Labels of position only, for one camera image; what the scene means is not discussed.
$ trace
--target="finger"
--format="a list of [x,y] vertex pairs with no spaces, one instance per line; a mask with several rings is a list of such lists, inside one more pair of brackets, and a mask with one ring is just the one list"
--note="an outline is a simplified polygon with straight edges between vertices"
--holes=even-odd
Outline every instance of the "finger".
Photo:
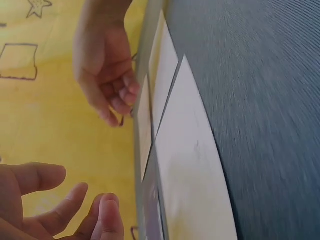
[[28,163],[9,168],[15,175],[21,195],[54,189],[64,182],[67,174],[63,166],[44,163]]
[[132,105],[137,100],[137,95],[130,93],[126,87],[119,91],[119,96],[127,105]]
[[0,218],[0,237],[3,240],[36,240]]
[[36,216],[35,219],[50,235],[62,233],[81,208],[87,191],[86,183],[77,184],[53,211]]
[[119,91],[121,91],[125,87],[126,87],[126,85],[125,85],[124,81],[122,81],[122,79],[119,79],[119,80],[113,82],[113,88],[116,93],[118,93]]
[[100,240],[124,240],[125,229],[118,204],[113,200],[102,198],[99,208],[99,221],[102,225]]
[[[118,207],[120,207],[120,204],[119,204],[119,199],[118,197],[113,194],[113,193],[108,193],[106,195],[103,196],[104,198],[104,201],[114,201]],[[91,240],[100,240],[101,239],[101,236],[102,236],[102,233],[103,233],[103,226],[102,226],[102,221],[99,220],[94,228],[94,231],[92,233],[92,237],[91,237]]]
[[88,215],[74,234],[75,240],[89,240],[91,238],[98,222],[99,206],[103,196],[103,194],[100,194],[95,197]]
[[116,79],[121,78],[128,71],[132,70],[132,61],[131,58],[128,58],[122,62],[108,63],[105,62],[105,66],[102,68],[102,71],[99,73],[97,82],[99,84],[110,83]]
[[127,115],[131,111],[131,107],[128,106],[120,96],[114,96],[109,99],[110,106],[119,114]]
[[108,101],[98,86],[96,77],[82,71],[78,82],[90,106],[93,107],[99,116],[111,127],[117,127],[119,125],[118,120],[110,111]]
[[128,88],[130,93],[132,93],[134,95],[137,95],[139,93],[140,85],[137,82],[137,79],[136,79],[135,74],[133,73],[133,71],[127,73],[123,77],[123,83]]
[[107,83],[101,86],[101,90],[106,99],[111,98],[117,95],[115,88],[112,84]]

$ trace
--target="drawn square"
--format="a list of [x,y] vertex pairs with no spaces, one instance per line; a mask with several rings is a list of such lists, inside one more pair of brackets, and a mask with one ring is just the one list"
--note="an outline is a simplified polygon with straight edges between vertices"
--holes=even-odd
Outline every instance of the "drawn square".
[[36,44],[6,44],[0,54],[0,78],[34,81],[37,78]]

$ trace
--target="black marker drawing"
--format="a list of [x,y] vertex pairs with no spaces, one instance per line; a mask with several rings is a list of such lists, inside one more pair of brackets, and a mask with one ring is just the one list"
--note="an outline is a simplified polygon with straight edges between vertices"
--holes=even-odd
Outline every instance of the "black marker drawing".
[[36,15],[38,18],[42,19],[42,13],[45,7],[51,7],[52,2],[48,0],[28,0],[31,4],[31,9],[26,16],[26,18],[30,18],[32,15]]
[[37,49],[37,44],[5,44],[0,53],[0,79],[36,80],[38,75]]

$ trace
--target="paper card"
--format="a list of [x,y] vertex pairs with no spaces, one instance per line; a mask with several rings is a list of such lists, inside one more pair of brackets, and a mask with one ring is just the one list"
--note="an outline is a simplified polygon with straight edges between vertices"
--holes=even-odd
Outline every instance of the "paper card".
[[139,109],[137,113],[140,140],[140,166],[141,181],[144,179],[150,148],[152,145],[151,112],[150,112],[150,94],[148,76],[145,76]]
[[163,240],[163,224],[160,210],[158,181],[155,162],[148,164],[142,184],[145,235],[148,240]]
[[151,97],[153,98],[155,94],[155,85],[156,85],[156,78],[160,60],[160,52],[161,52],[161,42],[162,42],[162,35],[163,29],[165,25],[166,19],[164,12],[161,10],[158,20],[158,25],[156,28],[150,60],[149,60],[149,80],[150,80],[150,89],[151,89]]
[[223,168],[186,56],[155,146],[169,238],[236,240]]
[[164,21],[160,47],[160,57],[155,80],[154,96],[152,101],[153,130],[158,133],[160,121],[166,106],[172,81],[178,66],[177,52],[171,38],[168,25]]

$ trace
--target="child's hand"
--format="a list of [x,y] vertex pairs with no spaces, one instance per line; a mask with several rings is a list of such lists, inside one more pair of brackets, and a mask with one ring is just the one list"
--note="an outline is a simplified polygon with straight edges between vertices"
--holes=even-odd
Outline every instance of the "child's hand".
[[[0,165],[0,239],[54,240],[82,206],[88,185],[76,185],[52,211],[23,216],[22,196],[58,187],[66,178],[62,166],[43,163]],[[98,195],[88,215],[72,236],[60,240],[124,240],[119,199],[114,194]]]
[[124,27],[131,0],[86,0],[73,42],[73,70],[89,104],[110,126],[131,111],[139,92]]

